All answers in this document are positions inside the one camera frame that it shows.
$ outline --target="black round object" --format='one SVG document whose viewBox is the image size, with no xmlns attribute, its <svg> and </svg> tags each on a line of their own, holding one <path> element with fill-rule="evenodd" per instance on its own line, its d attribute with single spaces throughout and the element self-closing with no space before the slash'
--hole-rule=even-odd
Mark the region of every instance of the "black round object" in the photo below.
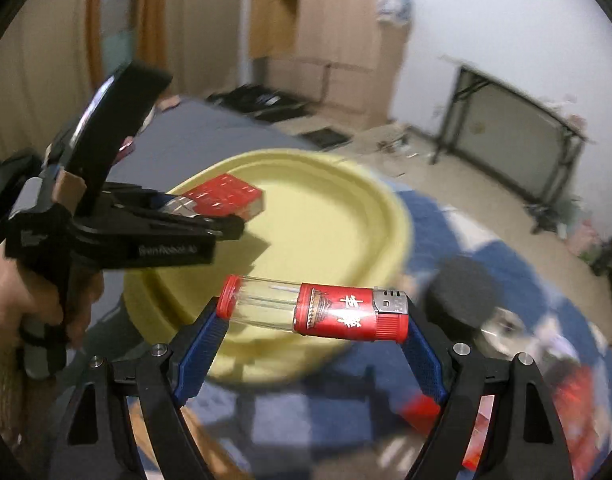
<svg viewBox="0 0 612 480">
<path fill-rule="evenodd" d="M 424 299 L 428 320 L 439 325 L 454 342 L 473 342 L 476 332 L 501 304 L 493 277 L 468 256 L 446 260 Z"/>
</svg>

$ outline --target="plastic bag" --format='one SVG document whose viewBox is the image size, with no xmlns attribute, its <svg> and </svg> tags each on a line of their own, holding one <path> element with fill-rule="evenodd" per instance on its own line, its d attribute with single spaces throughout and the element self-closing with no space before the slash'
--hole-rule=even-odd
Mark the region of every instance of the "plastic bag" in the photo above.
<svg viewBox="0 0 612 480">
<path fill-rule="evenodd" d="M 403 27 L 412 18 L 412 0 L 378 0 L 377 19 L 379 22 L 391 23 Z"/>
<path fill-rule="evenodd" d="M 590 264 L 599 256 L 601 243 L 602 240 L 591 221 L 584 220 L 566 241 L 566 247 L 571 254 Z"/>
</svg>

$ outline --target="wooden cabinet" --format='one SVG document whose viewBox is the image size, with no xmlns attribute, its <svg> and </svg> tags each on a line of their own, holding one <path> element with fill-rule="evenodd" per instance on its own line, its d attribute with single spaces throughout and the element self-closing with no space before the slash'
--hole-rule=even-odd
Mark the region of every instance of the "wooden cabinet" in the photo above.
<svg viewBox="0 0 612 480">
<path fill-rule="evenodd" d="M 324 103 L 365 112 L 370 92 L 372 73 L 352 68 L 331 68 Z"/>
<path fill-rule="evenodd" d="M 325 59 L 322 37 L 324 16 L 328 10 L 324 0 L 300 0 L 297 25 L 296 54 L 306 59 Z"/>
<path fill-rule="evenodd" d="M 375 69 L 380 48 L 377 0 L 300 0 L 299 57 Z"/>
<path fill-rule="evenodd" d="M 271 60 L 267 83 L 357 128 L 384 124 L 409 29 L 379 24 L 377 1 L 299 0 L 294 55 Z"/>
<path fill-rule="evenodd" d="M 344 0 L 337 32 L 341 64 L 374 70 L 380 50 L 377 0 Z"/>
<path fill-rule="evenodd" d="M 292 57 L 271 58 L 268 60 L 266 84 L 319 103 L 323 98 L 325 71 L 323 64 Z"/>
<path fill-rule="evenodd" d="M 270 9 L 268 54 L 290 54 L 295 48 L 298 0 L 275 0 Z"/>
</svg>

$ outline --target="red label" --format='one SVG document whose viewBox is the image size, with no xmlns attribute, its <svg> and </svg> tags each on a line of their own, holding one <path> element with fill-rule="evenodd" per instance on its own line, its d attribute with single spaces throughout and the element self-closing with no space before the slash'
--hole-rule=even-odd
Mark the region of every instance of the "red label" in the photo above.
<svg viewBox="0 0 612 480">
<path fill-rule="evenodd" d="M 377 313 L 372 288 L 304 283 L 295 308 L 294 330 L 302 335 L 374 341 Z"/>
</svg>

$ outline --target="black table frame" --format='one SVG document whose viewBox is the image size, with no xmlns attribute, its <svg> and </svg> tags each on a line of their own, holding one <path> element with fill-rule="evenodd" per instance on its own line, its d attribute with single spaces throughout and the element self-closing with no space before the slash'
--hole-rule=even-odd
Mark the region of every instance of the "black table frame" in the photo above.
<svg viewBox="0 0 612 480">
<path fill-rule="evenodd" d="M 497 171 L 486 162 L 483 162 L 476 156 L 460 150 L 457 146 L 458 141 L 464 132 L 464 123 L 470 110 L 472 98 L 477 92 L 483 88 L 486 88 L 487 86 L 494 86 L 495 88 L 520 99 L 526 104 L 533 106 L 540 113 L 547 115 L 559 125 L 558 133 L 561 153 L 539 196 L 535 196 L 532 192 L 522 188 L 518 183 L 505 176 L 503 173 Z M 450 139 L 448 139 L 449 129 L 452 119 L 457 111 L 458 104 L 462 104 L 462 106 L 459 110 L 454 134 Z M 486 173 L 488 176 L 496 179 L 505 187 L 526 200 L 526 202 L 539 204 L 545 208 L 553 208 L 553 206 L 560 199 L 566 185 L 569 183 L 586 142 L 588 142 L 588 138 L 584 134 L 568 124 L 563 118 L 559 117 L 553 111 L 544 108 L 542 104 L 539 104 L 537 101 L 534 101 L 516 89 L 511 88 L 505 83 L 494 79 L 489 75 L 481 73 L 471 67 L 462 65 L 460 67 L 459 77 L 455 81 L 454 88 L 452 90 L 451 102 L 444 115 L 439 136 L 436 138 L 436 149 L 430 160 L 430 164 L 436 164 L 442 150 L 444 150 L 447 153 L 455 154 L 459 158 L 466 160 L 478 170 L 483 171 L 483 173 Z M 542 229 L 538 225 L 536 232 L 541 230 Z"/>
</svg>

